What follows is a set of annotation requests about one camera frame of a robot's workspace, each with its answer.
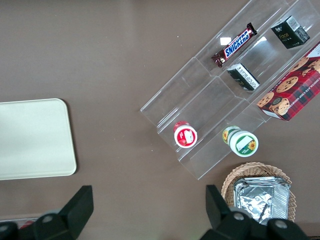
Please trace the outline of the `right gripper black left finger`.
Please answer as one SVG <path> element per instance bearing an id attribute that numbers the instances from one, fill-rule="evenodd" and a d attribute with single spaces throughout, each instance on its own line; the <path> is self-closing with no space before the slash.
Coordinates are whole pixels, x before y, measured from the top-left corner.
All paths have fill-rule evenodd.
<path id="1" fill-rule="evenodd" d="M 94 211 L 93 188 L 83 185 L 57 213 L 48 213 L 18 228 L 13 221 L 0 224 L 2 240 L 76 240 Z"/>

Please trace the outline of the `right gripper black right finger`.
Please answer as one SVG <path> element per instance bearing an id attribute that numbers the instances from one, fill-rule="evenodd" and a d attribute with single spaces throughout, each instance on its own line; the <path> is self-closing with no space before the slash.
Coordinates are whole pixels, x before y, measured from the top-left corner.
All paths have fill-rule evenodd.
<path id="1" fill-rule="evenodd" d="M 215 185 L 205 189 L 206 213 L 211 229 L 202 240 L 308 240 L 294 222 L 273 218 L 262 225 L 240 211 L 231 211 Z"/>

